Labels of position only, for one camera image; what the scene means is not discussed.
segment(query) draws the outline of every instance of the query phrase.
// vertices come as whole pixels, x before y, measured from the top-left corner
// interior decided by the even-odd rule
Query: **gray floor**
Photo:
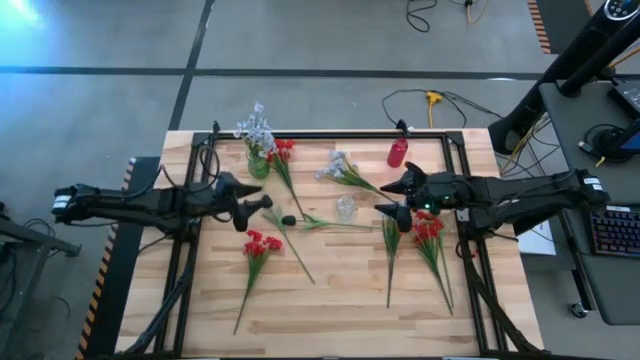
[[[184,68],[204,4],[0,1],[0,66]],[[428,34],[406,24],[404,6],[402,0],[217,0],[198,67],[539,73],[554,59],[540,51],[525,0],[493,0],[473,27],[461,7],[441,0],[425,12],[432,26]],[[640,72],[640,57],[622,71]],[[53,190],[77,182],[117,188],[130,157],[159,154],[181,81],[181,76],[0,75],[0,199],[8,213],[18,222],[49,218]],[[453,91],[506,114],[531,84],[202,76],[193,80],[179,128],[208,129],[213,120],[233,128],[256,100],[278,129],[388,128],[380,101],[404,88]],[[422,95],[401,94],[387,105],[393,118],[426,127]],[[468,127],[495,120],[462,109]],[[448,104],[438,105],[434,116],[437,127],[462,124]],[[556,141],[551,127],[541,139]],[[550,149],[533,147],[538,157]],[[532,164],[532,156],[525,153],[521,163]],[[559,152],[543,161],[546,172],[565,166]],[[55,229],[82,244],[82,254],[47,263],[14,354],[68,359],[75,353],[105,231]],[[549,350],[637,358],[640,327],[610,327],[597,313],[586,320],[567,313],[566,305],[577,300],[568,272],[528,269],[527,276]],[[54,296],[69,302],[69,316]]]

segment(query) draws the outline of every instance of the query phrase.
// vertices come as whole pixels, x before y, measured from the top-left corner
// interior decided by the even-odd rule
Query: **chair wheel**
[[[569,305],[569,311],[571,311],[573,316],[577,317],[578,319],[586,318],[587,314],[589,313],[587,310],[584,309],[581,301],[578,301],[573,305]]]

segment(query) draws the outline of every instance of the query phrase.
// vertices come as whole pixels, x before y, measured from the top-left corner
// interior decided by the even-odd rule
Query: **computer keyboard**
[[[591,229],[596,254],[640,258],[640,213],[593,212]]]

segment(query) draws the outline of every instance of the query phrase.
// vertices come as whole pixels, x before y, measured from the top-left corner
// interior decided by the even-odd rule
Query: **wooden table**
[[[498,176],[488,132],[462,131],[472,173]],[[184,179],[192,137],[193,132],[177,131],[169,132],[165,140],[161,163],[177,183]],[[338,198],[351,195],[358,205],[355,223],[379,225],[381,217],[373,205],[385,203],[384,198],[329,180],[317,181],[314,174],[328,165],[328,151],[335,149],[346,151],[372,184],[380,186],[394,181],[404,169],[386,165],[391,141],[297,141],[290,167],[304,211],[334,220]],[[216,149],[222,170],[232,172],[241,182],[261,184],[247,172],[245,146],[241,141],[219,141]],[[405,160],[415,162],[426,172],[445,169],[442,146],[434,140],[411,139]],[[167,187],[169,183],[161,176],[155,186]],[[264,191],[285,214],[299,215],[275,171],[264,182]],[[443,212],[442,218],[447,226],[445,253],[455,303],[453,316],[449,315],[434,276],[409,236],[401,240],[391,307],[387,309],[387,260],[380,231],[341,227],[313,232],[291,229],[289,237],[316,284],[311,284],[293,253],[285,247],[282,256],[272,256],[265,265],[235,336],[233,326],[248,276],[247,261],[242,254],[248,237],[235,232],[230,223],[206,218],[200,235],[183,356],[477,355],[463,265],[454,252],[458,241],[455,220],[447,212]],[[259,213],[250,219],[249,228],[282,238]],[[500,232],[513,235],[507,226]],[[141,246],[159,237],[157,230],[146,229]],[[494,238],[487,246],[501,305],[529,341],[542,347],[517,244]],[[146,249],[138,257],[117,350],[131,345],[159,308],[170,252],[169,240]],[[483,315],[490,344],[495,348],[486,308]],[[175,314],[173,321],[169,329],[175,325]],[[169,330],[167,347],[172,339]]]

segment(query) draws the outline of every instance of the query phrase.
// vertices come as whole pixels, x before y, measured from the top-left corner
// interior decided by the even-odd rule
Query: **small glass vase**
[[[247,151],[247,169],[254,179],[263,180],[269,176],[271,166],[267,159],[260,156],[253,156]]]

